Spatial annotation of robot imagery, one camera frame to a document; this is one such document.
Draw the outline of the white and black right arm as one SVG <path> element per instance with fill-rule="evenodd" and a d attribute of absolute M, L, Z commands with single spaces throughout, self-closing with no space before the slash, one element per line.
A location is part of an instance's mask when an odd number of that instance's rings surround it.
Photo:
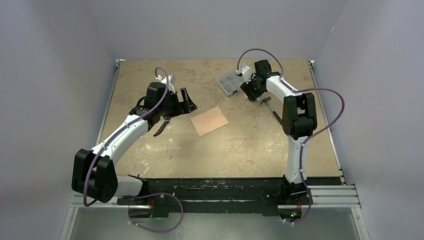
<path fill-rule="evenodd" d="M 307 193 L 308 140 L 318 126 L 315 97 L 312 93 L 300 92 L 281 73 L 272 71 L 268 60 L 255 62 L 254 68 L 238 67 L 235 73 L 243 79 L 240 88 L 249 101 L 254 102 L 269 92 L 282 102 L 282 130 L 288 140 L 288 161 L 277 198 L 292 204 Z"/>

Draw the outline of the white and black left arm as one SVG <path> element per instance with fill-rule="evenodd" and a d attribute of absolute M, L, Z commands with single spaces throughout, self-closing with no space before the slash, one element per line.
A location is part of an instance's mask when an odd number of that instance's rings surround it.
<path fill-rule="evenodd" d="M 124 122 L 90 150 L 74 156 L 71 189 L 101 203 L 113 197 L 127 197 L 138 205 L 146 203 L 148 182 L 140 177 L 118 176 L 116 164 L 127 150 L 148 133 L 161 118 L 170 119 L 197 110 L 185 87 L 177 94 L 171 83 L 151 82 Z"/>

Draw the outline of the pink and cream envelope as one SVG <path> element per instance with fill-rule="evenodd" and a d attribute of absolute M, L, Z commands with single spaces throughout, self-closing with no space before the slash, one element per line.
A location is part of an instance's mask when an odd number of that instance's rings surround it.
<path fill-rule="evenodd" d="M 197 134 L 202 137 L 229 123 L 222 110 L 217 106 L 190 118 Z"/>

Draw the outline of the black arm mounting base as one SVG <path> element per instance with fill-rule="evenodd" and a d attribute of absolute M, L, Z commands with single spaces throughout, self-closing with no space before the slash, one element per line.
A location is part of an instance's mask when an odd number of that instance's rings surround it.
<path fill-rule="evenodd" d="M 155 218 L 170 213 L 279 215 L 279 205 L 309 204 L 313 187 L 340 186 L 336 177 L 311 177 L 311 183 L 291 187 L 283 177 L 145 178 L 140 196 L 118 197 L 118 205 L 152 204 Z"/>

